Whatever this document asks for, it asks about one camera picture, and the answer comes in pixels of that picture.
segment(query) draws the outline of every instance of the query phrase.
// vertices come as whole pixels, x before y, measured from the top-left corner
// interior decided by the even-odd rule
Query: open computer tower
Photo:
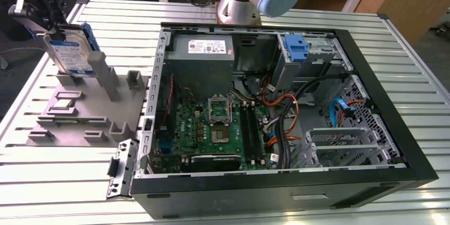
[[[162,26],[107,198],[154,219],[286,212],[360,207],[438,178],[349,31]]]

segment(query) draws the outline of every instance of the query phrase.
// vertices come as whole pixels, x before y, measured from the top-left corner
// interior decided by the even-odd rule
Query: aluminum table
[[[91,24],[118,74],[141,70],[151,75],[161,22],[214,23],[217,15],[214,7],[88,0],[75,5],[68,21]],[[350,31],[440,179],[361,208],[185,219],[170,224],[449,224],[450,96],[392,22],[376,14],[302,10],[262,21],[271,26]],[[58,85],[56,71],[44,55],[0,124],[0,224],[153,222],[134,200],[105,200],[117,148],[24,145]]]

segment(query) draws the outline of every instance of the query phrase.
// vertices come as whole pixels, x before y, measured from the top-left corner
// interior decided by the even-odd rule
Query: green circuit board
[[[230,109],[226,104],[217,104],[213,107],[211,114],[214,116],[222,116],[222,114],[227,113],[227,110]],[[267,116],[265,106],[255,107],[255,115],[259,120]],[[262,136],[259,137],[259,141],[261,147],[263,147]],[[177,110],[175,138],[170,147],[165,148],[167,148],[166,154],[161,156],[159,161],[165,173],[179,172],[179,160],[182,156],[213,154],[239,155],[245,158],[239,105],[233,104],[230,124],[218,127],[209,122],[207,103],[179,104]],[[265,164],[246,163],[245,159],[242,159],[241,170],[271,169],[273,165],[269,163],[269,154],[265,154],[263,157]]]

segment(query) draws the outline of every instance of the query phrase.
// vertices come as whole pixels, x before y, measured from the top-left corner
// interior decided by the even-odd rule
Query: floor
[[[173,2],[185,2],[185,0],[171,0]],[[68,11],[71,10],[76,0],[68,0]],[[0,119],[6,115],[15,98],[27,82],[35,66],[42,58],[43,52],[38,49],[22,49],[2,54],[2,52],[14,48],[38,48],[39,45],[30,39],[23,42],[14,42],[0,30],[0,55],[8,61],[7,70],[0,69]],[[450,90],[450,40],[437,37],[430,31],[414,47],[417,53],[422,57],[429,68],[441,80],[444,86]]]

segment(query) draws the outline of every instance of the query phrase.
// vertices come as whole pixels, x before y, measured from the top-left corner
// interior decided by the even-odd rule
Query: white label
[[[190,40],[190,54],[226,54],[226,41]]]
[[[279,155],[277,155],[277,154],[274,154],[274,153],[270,154],[270,161],[278,163],[278,161],[279,161]]]
[[[94,70],[82,54],[82,47],[78,42],[50,41],[58,54],[58,59],[64,68],[75,74],[92,74]]]
[[[274,92],[274,91],[275,91],[275,86],[271,85],[271,84],[269,84],[269,85],[267,85],[267,89],[269,89],[271,92]]]

